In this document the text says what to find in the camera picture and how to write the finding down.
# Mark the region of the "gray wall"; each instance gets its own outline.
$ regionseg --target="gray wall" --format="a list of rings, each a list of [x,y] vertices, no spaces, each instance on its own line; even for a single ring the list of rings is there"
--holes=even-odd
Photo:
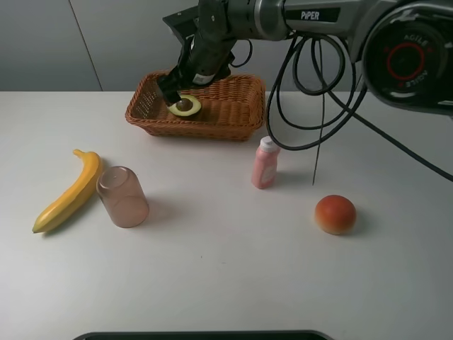
[[[100,89],[68,1],[0,1],[0,91]]]
[[[145,74],[171,68],[178,59],[180,44],[162,17],[196,4],[197,0],[2,0],[0,90],[134,91]],[[250,63],[234,71],[257,74],[270,88],[288,45],[255,41]],[[300,77],[316,87],[319,82],[307,52],[299,63]],[[234,54],[238,62],[244,60],[248,44],[239,42]],[[327,79],[332,79],[338,57],[329,46],[324,57]],[[295,90],[290,74],[282,88]],[[349,88],[348,69],[338,90]]]

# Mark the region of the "pink bottle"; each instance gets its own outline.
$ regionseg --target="pink bottle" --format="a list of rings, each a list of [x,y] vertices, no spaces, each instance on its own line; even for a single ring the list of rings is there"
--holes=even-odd
[[[256,150],[255,166],[253,167],[252,184],[258,189],[266,189],[273,185],[277,175],[277,157],[280,148],[270,137],[261,140]]]

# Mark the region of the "red ring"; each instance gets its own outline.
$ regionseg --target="red ring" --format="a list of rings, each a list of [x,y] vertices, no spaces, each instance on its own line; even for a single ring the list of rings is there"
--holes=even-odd
[[[412,73],[410,76],[399,76],[397,75],[394,70],[391,68],[390,61],[393,55],[395,54],[396,51],[400,50],[401,48],[405,47],[414,47],[418,53],[420,53],[420,58],[421,62],[418,68],[414,73]],[[396,47],[393,48],[393,50],[389,53],[389,56],[387,57],[387,71],[389,71],[390,75],[398,80],[406,81],[406,80],[411,80],[412,78],[415,78],[419,73],[423,71],[423,67],[425,67],[425,53],[423,52],[422,48],[418,46],[417,44],[414,44],[413,42],[403,42],[402,44],[397,45]]]

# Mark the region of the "white bottle cap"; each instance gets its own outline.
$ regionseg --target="white bottle cap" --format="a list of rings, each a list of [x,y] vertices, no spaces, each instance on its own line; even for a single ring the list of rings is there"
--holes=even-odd
[[[267,136],[261,140],[260,149],[264,152],[272,153],[278,151],[280,148],[274,143],[272,138]]]

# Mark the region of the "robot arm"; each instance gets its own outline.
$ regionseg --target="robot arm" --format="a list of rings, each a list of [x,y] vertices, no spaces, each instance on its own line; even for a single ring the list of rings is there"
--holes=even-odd
[[[392,106],[453,115],[453,4],[449,0],[200,0],[166,17],[183,44],[158,80],[168,105],[178,91],[230,75],[237,40],[285,40],[292,31],[348,41],[371,91]]]

